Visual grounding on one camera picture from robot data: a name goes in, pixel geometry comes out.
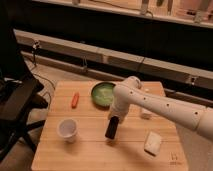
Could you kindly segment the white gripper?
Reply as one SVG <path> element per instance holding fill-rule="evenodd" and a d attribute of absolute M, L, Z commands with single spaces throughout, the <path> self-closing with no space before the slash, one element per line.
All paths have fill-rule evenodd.
<path fill-rule="evenodd" d="M 113 116 L 116 116 L 119 119 L 119 124 L 122 124 L 128 112 L 129 112 L 128 104 L 116 104 L 115 102 L 113 102 L 110 106 L 108 120 L 110 120 Z"/>

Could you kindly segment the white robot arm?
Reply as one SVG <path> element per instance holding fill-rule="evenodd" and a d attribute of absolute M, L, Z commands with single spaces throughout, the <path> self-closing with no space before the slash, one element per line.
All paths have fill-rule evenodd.
<path fill-rule="evenodd" d="M 113 88 L 108 119 L 122 123 L 131 104 L 145 108 L 213 142 L 213 108 L 146 93 L 139 78 L 130 76 Z"/>

